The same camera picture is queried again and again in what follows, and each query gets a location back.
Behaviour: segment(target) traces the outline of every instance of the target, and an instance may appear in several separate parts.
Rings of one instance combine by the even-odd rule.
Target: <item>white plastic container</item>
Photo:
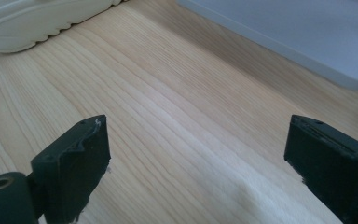
[[[358,90],[358,0],[177,0],[309,70]]]

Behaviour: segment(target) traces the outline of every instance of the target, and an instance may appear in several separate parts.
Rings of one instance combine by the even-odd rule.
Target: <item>wooden table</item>
[[[80,223],[340,223],[283,152],[292,114],[358,139],[358,92],[173,0],[0,54],[0,174],[98,114],[113,159]]]

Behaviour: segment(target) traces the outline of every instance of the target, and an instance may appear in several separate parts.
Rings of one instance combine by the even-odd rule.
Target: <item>black plastic part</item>
[[[358,224],[358,141],[319,120],[293,115],[284,159],[343,223]]]
[[[84,119],[31,162],[34,182],[48,195],[47,223],[74,221],[109,164],[106,116]]]
[[[0,224],[36,221],[25,175],[16,172],[0,175]]]

